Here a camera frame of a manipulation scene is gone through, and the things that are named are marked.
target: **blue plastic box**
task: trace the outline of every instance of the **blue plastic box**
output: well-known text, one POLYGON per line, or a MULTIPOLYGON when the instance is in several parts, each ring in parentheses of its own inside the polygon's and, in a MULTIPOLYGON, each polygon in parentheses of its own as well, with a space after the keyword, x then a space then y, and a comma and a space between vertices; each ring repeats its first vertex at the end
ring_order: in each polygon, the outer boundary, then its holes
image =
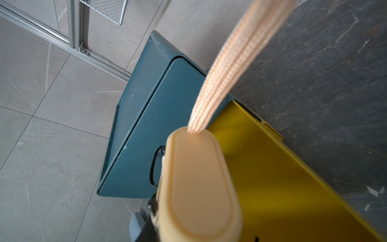
MULTIPOLYGON (((170 133, 188 124, 204 79, 203 70, 152 31, 117 105, 97 194, 148 198, 155 193, 149 181, 154 153, 170 133)), ((214 118, 232 99, 227 96, 214 118)), ((161 157, 155 181, 160 174, 161 157)))

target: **marble tile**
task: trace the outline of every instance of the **marble tile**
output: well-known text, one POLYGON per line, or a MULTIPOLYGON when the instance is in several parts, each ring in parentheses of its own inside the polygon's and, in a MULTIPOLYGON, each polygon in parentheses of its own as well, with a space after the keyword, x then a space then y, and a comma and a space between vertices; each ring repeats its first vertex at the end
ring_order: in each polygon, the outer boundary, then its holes
MULTIPOLYGON (((295 7, 306 1, 299 0, 295 7)), ((250 4, 251 0, 163 2, 130 60, 127 71, 133 72, 153 30, 160 32, 203 70, 207 70, 250 4)))
POLYGON ((5 2, 58 31, 57 13, 53 0, 5 0, 5 2))
POLYGON ((0 241, 75 241, 108 139, 33 117, 0 171, 0 241))
POLYGON ((232 92, 387 235, 387 13, 383 1, 314 0, 232 92))
POLYGON ((67 0, 54 0, 59 32, 68 37, 67 0))
POLYGON ((0 107, 0 167, 11 153, 31 116, 0 107))
POLYGON ((126 68, 161 0, 129 1, 121 26, 90 9, 87 47, 126 68))
POLYGON ((68 56, 0 18, 0 106, 32 115, 68 56))
POLYGON ((109 137, 126 83, 71 55, 36 117, 109 137))
POLYGON ((142 199, 100 197, 93 193, 76 242, 128 242, 129 222, 142 199))

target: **tile grout line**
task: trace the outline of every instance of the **tile grout line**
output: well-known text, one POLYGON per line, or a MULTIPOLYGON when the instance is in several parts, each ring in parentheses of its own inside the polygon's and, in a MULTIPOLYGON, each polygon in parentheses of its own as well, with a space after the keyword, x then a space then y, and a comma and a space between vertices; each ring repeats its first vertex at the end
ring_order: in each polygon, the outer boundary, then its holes
POLYGON ((7 162, 7 160, 8 160, 8 158, 9 158, 9 156, 12 154, 12 151, 14 151, 14 148, 16 147, 16 145, 17 145, 17 142, 18 142, 18 141, 20 140, 20 138, 22 137, 22 135, 23 135, 24 131, 25 131, 25 130, 26 130, 26 128, 28 127, 29 123, 31 122, 31 119, 34 117, 34 115, 35 115, 36 111, 38 110, 38 108, 39 108, 40 104, 43 102, 43 99, 46 97, 46 95, 47 95, 48 91, 50 90, 50 88, 51 88, 51 87, 52 87, 52 85, 54 84, 54 82, 55 82, 56 78, 58 77, 58 75, 59 75, 60 71, 62 70, 62 68, 65 66, 65 64, 66 64, 66 62, 67 62, 67 60, 68 60, 68 58, 69 58, 69 57, 70 57, 70 55, 68 55, 68 57, 67 57, 66 61, 63 63, 63 65, 62 65, 62 67, 60 68, 60 70, 59 70, 59 72, 58 72, 57 76, 55 77, 54 81, 51 83, 51 85, 50 85, 49 89, 47 90, 47 92, 46 92, 46 93, 45 93, 45 95, 43 96, 43 98, 42 98, 42 101, 40 101, 39 105, 37 106, 37 108, 36 108, 36 110, 35 110, 34 114, 32 114, 32 115, 31 115, 31 118, 29 119, 29 121, 28 121, 27 125, 24 127, 24 129, 23 129, 23 132, 20 134, 20 136, 19 136, 19 138, 17 139, 17 141, 16 141, 15 145, 13 146, 12 150, 11 150, 11 151, 10 151, 10 153, 8 154, 7 158, 5 159, 5 161, 4 161, 4 163, 3 163, 3 165, 0 167, 0 171, 1 171, 1 170, 2 170, 2 168, 4 167, 4 165, 5 165, 5 163, 7 162))
POLYGON ((25 114, 25 115, 28 115, 28 116, 32 116, 31 114, 23 113, 23 112, 20 112, 20 111, 17 111, 17 110, 13 110, 13 109, 10 109, 10 108, 7 108, 7 107, 3 107, 3 106, 0 106, 0 107, 8 109, 8 110, 11 110, 11 111, 14 111, 14 112, 22 113, 22 114, 25 114))
POLYGON ((91 196, 90 196, 90 199, 89 199, 89 203, 87 204, 87 207, 86 207, 85 214, 83 215, 82 221, 80 222, 79 229, 78 229, 78 233, 77 233, 77 236, 75 237, 75 240, 74 240, 74 242, 76 242, 76 241, 77 241, 77 238, 78 238, 78 235, 79 235, 80 228, 82 227, 83 220, 85 219, 85 216, 86 216, 86 213, 87 213, 87 209, 89 208, 90 201, 91 201, 91 197, 93 196, 93 194, 94 194, 94 191, 96 190, 97 183, 98 183, 98 178, 99 178, 99 176, 101 175, 102 169, 103 169, 103 164, 102 164, 102 167, 101 167, 101 169, 99 170, 99 174, 98 174, 98 177, 97 177, 96 184, 94 185, 94 189, 93 189, 93 191, 91 192, 91 196))
POLYGON ((42 119, 42 120, 45 120, 45 121, 48 121, 48 122, 51 122, 51 123, 54 123, 54 124, 59 124, 59 125, 62 125, 62 126, 68 127, 68 128, 72 128, 72 129, 75 129, 75 130, 78 130, 78 131, 82 131, 82 132, 85 132, 85 133, 88 133, 88 134, 96 135, 96 136, 99 136, 99 137, 102 137, 102 138, 105 138, 105 139, 109 139, 109 138, 106 138, 106 137, 98 135, 98 134, 93 134, 93 133, 90 133, 90 132, 87 132, 87 131, 84 131, 84 130, 80 130, 80 129, 77 129, 77 128, 74 128, 74 127, 71 127, 71 126, 67 126, 67 125, 64 125, 64 124, 60 124, 60 123, 57 123, 57 122, 54 122, 54 121, 50 121, 50 120, 47 120, 47 119, 44 119, 44 118, 39 118, 39 117, 36 117, 36 116, 33 116, 33 117, 34 118, 38 118, 38 119, 42 119))
POLYGON ((54 1, 54 10, 55 10, 55 16, 57 18, 57 26, 58 26, 58 32, 59 32, 59 20, 58 20, 57 7, 56 7, 56 4, 55 4, 55 1, 54 1))
MULTIPOLYGON (((156 17, 156 14, 157 14, 157 12, 159 11, 159 9, 160 9, 161 5, 163 4, 163 2, 164 2, 164 0, 161 1, 159 7, 157 8, 156 12, 154 13, 153 18, 152 18, 151 22, 150 22, 149 25, 148 25, 148 28, 145 30, 145 33, 144 33, 144 35, 142 36, 139 45, 137 45, 137 48, 136 48, 136 50, 134 51, 134 54, 135 54, 136 51, 139 49, 139 46, 140 46, 142 40, 144 39, 146 33, 148 32, 149 27, 151 26, 151 24, 152 24, 152 22, 153 22, 153 20, 154 20, 154 17, 156 17)), ((131 63, 131 61, 133 60, 134 54, 133 54, 132 57, 130 58, 129 64, 128 64, 128 66, 125 68, 125 70, 128 69, 128 67, 129 67, 129 65, 130 65, 130 63, 131 63)))
POLYGON ((49 90, 51 89, 51 87, 52 87, 52 85, 54 84, 55 80, 57 79, 57 77, 58 77, 59 73, 62 71, 63 67, 66 65, 66 62, 67 62, 67 60, 69 59, 69 57, 70 57, 70 56, 71 56, 71 54, 69 54, 69 55, 68 55, 68 57, 67 57, 66 61, 63 63, 63 65, 62 65, 62 67, 60 68, 60 70, 59 70, 59 72, 58 72, 57 76, 55 77, 54 81, 51 83, 50 87, 47 89, 47 92, 45 93, 44 97, 42 98, 42 101, 40 101, 40 103, 39 103, 38 107, 36 108, 36 110, 35 110, 34 114, 32 114, 32 117, 35 117, 35 113, 36 113, 36 111, 38 110, 38 108, 39 108, 39 107, 40 107, 40 105, 42 104, 42 102, 43 102, 43 100, 45 99, 45 97, 46 97, 47 93, 48 93, 48 92, 49 92, 49 90))

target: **yellow cart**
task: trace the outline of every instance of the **yellow cart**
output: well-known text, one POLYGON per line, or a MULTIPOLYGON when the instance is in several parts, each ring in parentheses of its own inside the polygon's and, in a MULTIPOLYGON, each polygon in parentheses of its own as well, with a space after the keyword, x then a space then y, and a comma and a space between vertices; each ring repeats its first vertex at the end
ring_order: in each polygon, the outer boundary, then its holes
POLYGON ((382 241, 276 130, 238 101, 208 130, 221 145, 242 207, 240 241, 382 241))

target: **beige woven strap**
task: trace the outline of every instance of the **beige woven strap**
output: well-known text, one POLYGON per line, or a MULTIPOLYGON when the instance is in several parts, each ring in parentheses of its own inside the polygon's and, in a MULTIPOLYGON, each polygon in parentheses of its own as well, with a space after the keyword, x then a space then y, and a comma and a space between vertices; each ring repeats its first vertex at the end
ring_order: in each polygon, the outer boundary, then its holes
POLYGON ((192 109, 188 133, 203 131, 232 86, 267 45, 294 0, 254 0, 216 57, 192 109))

